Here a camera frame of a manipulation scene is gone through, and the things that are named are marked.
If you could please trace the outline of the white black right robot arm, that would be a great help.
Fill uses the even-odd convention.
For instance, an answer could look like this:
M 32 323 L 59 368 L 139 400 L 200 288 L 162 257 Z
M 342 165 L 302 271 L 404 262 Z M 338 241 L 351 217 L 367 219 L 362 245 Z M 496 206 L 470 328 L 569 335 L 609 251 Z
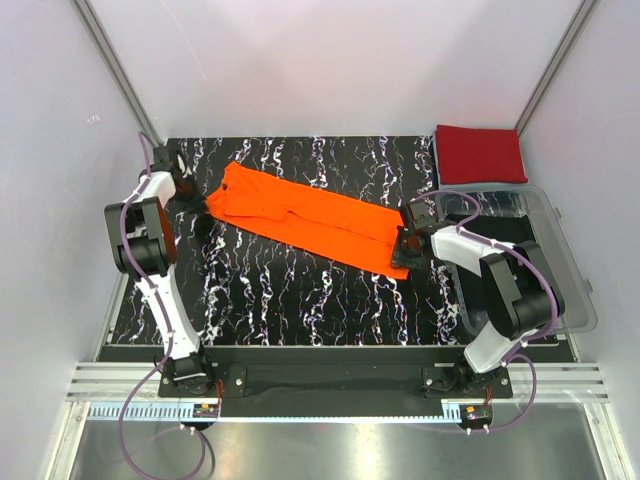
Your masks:
M 519 350 L 551 333 L 565 304 L 540 245 L 503 242 L 469 230 L 482 207 L 473 197 L 466 199 L 476 210 L 456 223 L 436 219 L 422 200 L 402 205 L 391 266 L 415 272 L 438 259 L 480 279 L 487 322 L 461 359 L 424 386 L 428 392 L 472 397 L 488 388 Z

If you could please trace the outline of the orange t-shirt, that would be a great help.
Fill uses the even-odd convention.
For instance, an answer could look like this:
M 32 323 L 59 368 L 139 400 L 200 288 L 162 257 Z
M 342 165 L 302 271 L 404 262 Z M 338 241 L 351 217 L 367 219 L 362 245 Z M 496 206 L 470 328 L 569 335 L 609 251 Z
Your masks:
M 400 213 L 268 173 L 229 164 L 208 213 L 250 233 L 397 280 L 391 257 Z

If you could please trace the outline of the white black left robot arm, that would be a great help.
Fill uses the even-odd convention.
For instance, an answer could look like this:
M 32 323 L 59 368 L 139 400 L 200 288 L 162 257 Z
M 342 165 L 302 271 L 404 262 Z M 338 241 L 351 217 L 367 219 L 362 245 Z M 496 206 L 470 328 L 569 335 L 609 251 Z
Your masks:
M 123 201 L 104 208 L 116 268 L 141 292 L 161 334 L 164 356 L 157 366 L 161 397 L 199 397 L 215 386 L 216 372 L 188 318 L 175 273 L 177 250 L 165 207 L 204 200 L 180 152 L 167 146 L 153 157 Z

